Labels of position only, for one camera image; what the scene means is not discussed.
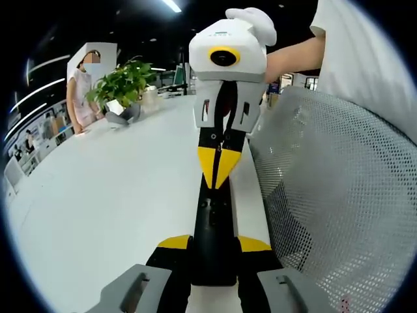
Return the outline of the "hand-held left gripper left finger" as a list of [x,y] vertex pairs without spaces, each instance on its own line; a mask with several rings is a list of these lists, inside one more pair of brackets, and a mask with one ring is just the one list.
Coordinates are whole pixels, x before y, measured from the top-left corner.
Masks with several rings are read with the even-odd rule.
[[136,264],[105,286],[95,312],[185,312],[191,293],[191,235],[170,237],[145,265]]

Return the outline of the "person's right hand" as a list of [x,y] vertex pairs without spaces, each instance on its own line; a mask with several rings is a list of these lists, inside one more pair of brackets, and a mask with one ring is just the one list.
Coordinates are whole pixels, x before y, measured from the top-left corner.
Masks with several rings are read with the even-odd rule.
[[254,36],[265,46],[274,46],[277,41],[277,33],[274,22],[262,10],[255,7],[229,8],[225,11],[228,19],[239,19],[253,25]]

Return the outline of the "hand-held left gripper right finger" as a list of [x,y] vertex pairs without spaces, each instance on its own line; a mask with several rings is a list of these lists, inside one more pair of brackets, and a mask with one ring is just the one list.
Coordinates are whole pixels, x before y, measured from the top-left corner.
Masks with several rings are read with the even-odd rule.
[[243,312],[271,312],[258,273],[283,269],[270,245],[264,241],[237,237],[238,297]]

